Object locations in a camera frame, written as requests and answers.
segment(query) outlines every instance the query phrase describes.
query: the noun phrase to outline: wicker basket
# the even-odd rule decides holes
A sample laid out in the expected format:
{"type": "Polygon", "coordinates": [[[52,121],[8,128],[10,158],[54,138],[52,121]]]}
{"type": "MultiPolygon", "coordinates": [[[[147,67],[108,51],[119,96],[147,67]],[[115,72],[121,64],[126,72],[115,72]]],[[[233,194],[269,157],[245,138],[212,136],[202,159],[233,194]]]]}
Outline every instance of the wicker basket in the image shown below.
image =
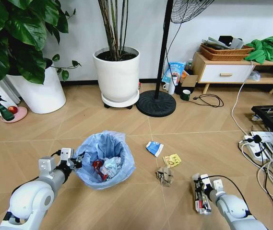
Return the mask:
{"type": "Polygon", "coordinates": [[[213,49],[211,47],[208,47],[206,46],[205,44],[201,44],[201,47],[209,50],[211,53],[213,54],[231,54],[231,55],[234,55],[234,54],[249,54],[253,48],[250,47],[250,46],[243,46],[242,49],[213,49]]]}
{"type": "Polygon", "coordinates": [[[213,54],[209,50],[203,48],[200,46],[201,53],[204,55],[208,60],[211,61],[241,61],[245,57],[248,56],[248,54],[235,54],[235,55],[223,55],[223,54],[213,54]]]}

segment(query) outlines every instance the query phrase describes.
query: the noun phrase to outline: bottle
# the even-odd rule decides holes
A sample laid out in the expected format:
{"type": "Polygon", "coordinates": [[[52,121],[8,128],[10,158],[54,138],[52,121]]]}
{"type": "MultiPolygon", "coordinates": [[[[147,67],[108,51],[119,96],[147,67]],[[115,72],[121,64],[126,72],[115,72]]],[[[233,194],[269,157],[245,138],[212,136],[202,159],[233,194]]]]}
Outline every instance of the bottle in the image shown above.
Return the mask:
{"type": "Polygon", "coordinates": [[[172,79],[170,79],[168,94],[170,94],[170,95],[174,94],[175,87],[177,84],[177,79],[178,79],[178,76],[176,74],[173,74],[172,79]]]}
{"type": "Polygon", "coordinates": [[[11,121],[15,118],[15,116],[12,114],[11,111],[9,111],[6,107],[4,107],[1,103],[0,103],[0,113],[3,117],[4,120],[6,121],[11,121]]]}
{"type": "Polygon", "coordinates": [[[193,75],[193,70],[192,70],[192,63],[193,63],[193,59],[189,59],[189,62],[188,62],[188,70],[187,70],[187,73],[189,75],[193,75]]]}

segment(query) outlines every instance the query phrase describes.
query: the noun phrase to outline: white mug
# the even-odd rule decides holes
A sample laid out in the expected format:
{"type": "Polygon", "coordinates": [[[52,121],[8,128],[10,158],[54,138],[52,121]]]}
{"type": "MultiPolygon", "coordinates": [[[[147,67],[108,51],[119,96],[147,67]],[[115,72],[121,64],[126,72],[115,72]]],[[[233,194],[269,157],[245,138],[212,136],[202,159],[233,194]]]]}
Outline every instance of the white mug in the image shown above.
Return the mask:
{"type": "Polygon", "coordinates": [[[169,84],[165,84],[165,85],[163,85],[163,90],[166,90],[166,91],[168,91],[168,89],[169,89],[169,84]]]}

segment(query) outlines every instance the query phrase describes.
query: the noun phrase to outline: tangled wires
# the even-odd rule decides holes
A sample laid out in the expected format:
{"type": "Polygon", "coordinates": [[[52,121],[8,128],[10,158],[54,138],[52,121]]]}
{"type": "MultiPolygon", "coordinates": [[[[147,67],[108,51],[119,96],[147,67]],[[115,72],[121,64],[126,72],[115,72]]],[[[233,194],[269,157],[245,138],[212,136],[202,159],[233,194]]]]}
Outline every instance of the tangled wires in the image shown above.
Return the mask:
{"type": "Polygon", "coordinates": [[[187,102],[192,102],[192,103],[197,104],[197,105],[211,106],[213,108],[218,108],[218,107],[223,107],[224,106],[223,100],[219,96],[217,96],[215,94],[201,94],[199,97],[194,97],[193,99],[194,100],[200,99],[205,104],[199,104],[199,103],[193,102],[193,101],[187,101],[187,102]],[[206,102],[203,99],[204,97],[213,97],[213,98],[216,98],[217,101],[218,101],[218,104],[210,104],[210,103],[206,102]]]}

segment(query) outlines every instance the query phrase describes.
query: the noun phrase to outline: red apple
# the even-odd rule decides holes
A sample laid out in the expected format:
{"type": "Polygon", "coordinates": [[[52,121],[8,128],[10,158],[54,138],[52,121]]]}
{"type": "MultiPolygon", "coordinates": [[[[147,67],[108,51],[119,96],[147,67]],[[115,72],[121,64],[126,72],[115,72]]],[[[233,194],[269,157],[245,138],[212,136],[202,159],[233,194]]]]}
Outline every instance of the red apple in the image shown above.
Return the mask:
{"type": "Polygon", "coordinates": [[[18,112],[18,108],[16,106],[10,106],[8,107],[8,110],[12,112],[13,114],[18,112]]]}

